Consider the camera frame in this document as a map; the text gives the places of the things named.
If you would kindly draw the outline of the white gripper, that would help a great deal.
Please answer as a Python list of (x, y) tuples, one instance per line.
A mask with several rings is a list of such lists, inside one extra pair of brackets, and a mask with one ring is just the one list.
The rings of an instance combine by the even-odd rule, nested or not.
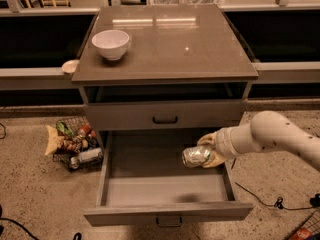
[(221, 128), (217, 133), (208, 133), (198, 140), (198, 145), (215, 146), (217, 150), (211, 151), (209, 159), (202, 165), (203, 168), (217, 167), (226, 162), (227, 159), (234, 159), (238, 156), (238, 152), (232, 143), (231, 131), (232, 127)]

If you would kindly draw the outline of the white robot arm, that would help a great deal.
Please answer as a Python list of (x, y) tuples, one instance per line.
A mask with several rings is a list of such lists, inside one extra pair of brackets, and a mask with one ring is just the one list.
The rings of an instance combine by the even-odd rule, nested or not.
[(198, 145), (209, 145), (218, 155), (208, 167), (247, 153), (287, 151), (320, 170), (320, 139), (274, 111), (262, 111), (243, 125), (225, 127), (202, 136)]

